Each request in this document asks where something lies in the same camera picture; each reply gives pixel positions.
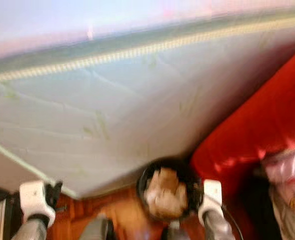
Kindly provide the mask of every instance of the cable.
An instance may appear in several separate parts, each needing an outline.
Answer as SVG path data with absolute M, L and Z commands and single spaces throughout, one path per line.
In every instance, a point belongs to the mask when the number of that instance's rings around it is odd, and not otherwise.
M 229 212 L 229 210 L 227 209 L 227 207 L 225 205 L 222 205 L 222 210 L 229 216 L 229 218 L 232 220 L 233 224 L 235 225 L 239 238 L 240 240 L 244 240 L 241 229 L 239 227 L 239 225 L 237 224 L 237 221 L 234 219 L 234 217 L 232 216 L 232 214 Z

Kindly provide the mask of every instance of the wooden floor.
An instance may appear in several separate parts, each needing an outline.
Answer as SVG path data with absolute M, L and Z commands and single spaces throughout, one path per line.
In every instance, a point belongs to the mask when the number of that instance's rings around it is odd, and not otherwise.
M 57 207 L 64 206 L 65 210 L 57 212 L 54 225 L 48 231 L 47 240 L 78 240 L 86 225 L 100 213 L 112 219 L 119 240 L 159 240 L 166 226 L 146 215 L 134 187 L 84 200 L 73 200 L 62 195 Z M 243 220 L 246 216 L 240 208 L 240 203 L 231 201 L 228 208 L 241 229 L 246 229 L 243 233 L 244 239 L 258 239 L 254 230 Z M 186 219 L 181 226 L 191 240 L 205 239 L 204 229 L 196 215 Z

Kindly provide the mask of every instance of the black bowl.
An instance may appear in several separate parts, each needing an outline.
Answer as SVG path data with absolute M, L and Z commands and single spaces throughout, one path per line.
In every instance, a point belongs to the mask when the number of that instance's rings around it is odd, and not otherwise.
M 148 203 L 144 198 L 144 191 L 147 189 L 148 179 L 151 179 L 154 172 L 161 168 L 170 168 L 176 171 L 178 180 L 186 184 L 188 207 L 179 218 L 163 218 L 151 214 Z M 172 157 L 160 158 L 149 164 L 136 184 L 137 196 L 140 198 L 145 210 L 153 219 L 162 222 L 171 222 L 173 220 L 182 221 L 191 213 L 197 212 L 200 206 L 202 192 L 200 177 L 184 161 Z

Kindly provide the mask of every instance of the red fabric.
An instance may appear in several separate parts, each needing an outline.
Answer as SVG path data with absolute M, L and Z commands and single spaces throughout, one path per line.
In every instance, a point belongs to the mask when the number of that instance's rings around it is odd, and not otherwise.
M 266 154 L 295 148 L 295 56 L 196 149 L 191 165 L 236 193 Z

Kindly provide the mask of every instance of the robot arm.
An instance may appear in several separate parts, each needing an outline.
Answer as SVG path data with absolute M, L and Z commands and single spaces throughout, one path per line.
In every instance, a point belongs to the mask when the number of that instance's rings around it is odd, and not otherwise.
M 54 223 L 55 207 L 62 182 L 52 187 L 43 181 L 23 183 L 19 188 L 23 225 L 11 240 L 45 240 L 47 228 Z
M 198 210 L 199 222 L 207 240 L 235 240 L 230 223 L 222 211 L 222 187 L 219 181 L 204 181 L 204 196 Z

